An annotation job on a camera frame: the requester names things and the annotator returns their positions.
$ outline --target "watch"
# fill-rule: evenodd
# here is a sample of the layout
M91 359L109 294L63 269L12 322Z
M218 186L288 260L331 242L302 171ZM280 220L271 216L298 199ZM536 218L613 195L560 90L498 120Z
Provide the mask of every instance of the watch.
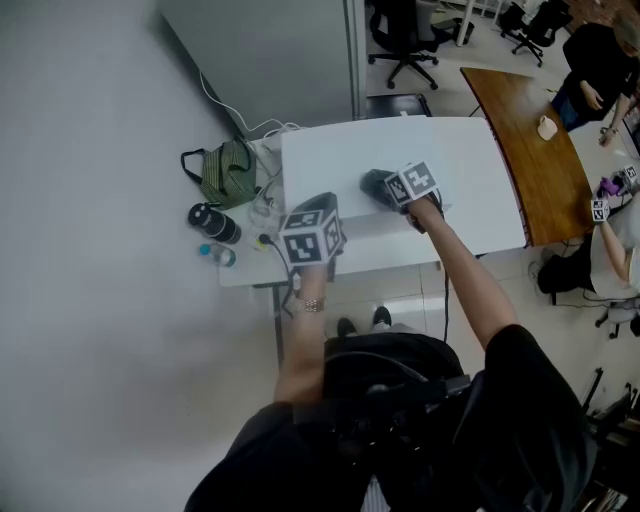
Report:
M293 310L298 313L305 311L307 313L320 313L324 311L324 307L327 303L327 298L304 300L295 298L293 301Z

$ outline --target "black shoe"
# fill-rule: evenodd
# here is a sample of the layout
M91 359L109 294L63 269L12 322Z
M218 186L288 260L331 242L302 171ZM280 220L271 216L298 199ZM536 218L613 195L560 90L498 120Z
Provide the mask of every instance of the black shoe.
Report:
M373 314L373 325L379 324L380 322L391 327L391 313L389 313L389 310L384 306L380 306Z
M338 337L346 338L348 334L358 334L356 326L348 318L341 318L338 320Z

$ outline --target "white cable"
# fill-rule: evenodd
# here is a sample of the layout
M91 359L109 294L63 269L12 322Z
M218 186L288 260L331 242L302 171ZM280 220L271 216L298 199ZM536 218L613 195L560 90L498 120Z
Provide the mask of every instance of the white cable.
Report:
M270 122L274 122L274 123L278 123L282 128L284 128L286 125L281 123L280 121L278 121L277 119L267 119L264 123L260 123L258 126L256 126L255 128L249 128L247 126L247 123L244 122L244 118L242 117L242 115L240 114L240 112L238 112L235 108L230 107L229 105L225 105L224 103L222 103L221 101L218 101L217 99L213 98L209 92L207 91L207 88L204 85L204 75L202 74L202 71L200 71L200 84L202 85L202 90L204 91L204 93L207 95L207 97L213 101L214 103L217 103L218 105L222 105L224 108L227 108L229 110L231 110L232 112L234 112L239 118L240 121L242 121L242 124L244 125L245 130L247 130L248 132L254 132L256 131L258 128L261 128L262 126L264 126L267 123ZM297 124L295 123L287 123L287 125L293 125L296 126L297 128L300 128Z

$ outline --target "gray panel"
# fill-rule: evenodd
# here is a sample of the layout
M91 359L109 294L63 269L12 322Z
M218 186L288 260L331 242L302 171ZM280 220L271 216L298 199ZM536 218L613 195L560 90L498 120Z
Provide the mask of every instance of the gray panel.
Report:
M352 120L344 0L163 0L161 8L250 128L272 117L301 126Z

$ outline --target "wooden desk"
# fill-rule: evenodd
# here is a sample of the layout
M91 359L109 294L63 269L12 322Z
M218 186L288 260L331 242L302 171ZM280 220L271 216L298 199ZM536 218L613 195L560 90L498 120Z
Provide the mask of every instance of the wooden desk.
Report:
M583 235L593 227L591 190L580 159L560 118L531 77L461 68L504 155L531 245ZM558 133L549 141L537 131L542 115Z

